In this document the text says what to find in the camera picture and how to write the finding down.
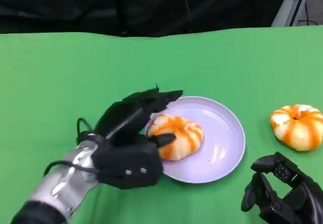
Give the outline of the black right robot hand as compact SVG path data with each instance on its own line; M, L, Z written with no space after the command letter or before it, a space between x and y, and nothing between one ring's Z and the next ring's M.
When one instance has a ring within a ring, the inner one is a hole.
M257 205L259 217L267 223L322 223L322 188L294 162L276 152L257 159L251 169L255 173L245 187L243 212ZM270 185L268 173L291 187L284 198Z

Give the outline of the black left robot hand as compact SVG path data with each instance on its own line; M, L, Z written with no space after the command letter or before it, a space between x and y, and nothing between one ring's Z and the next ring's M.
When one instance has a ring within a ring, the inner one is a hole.
M183 94L182 90L160 92L158 87L135 92L114 102L98 120L94 132L112 146L130 144L154 113L167 108Z

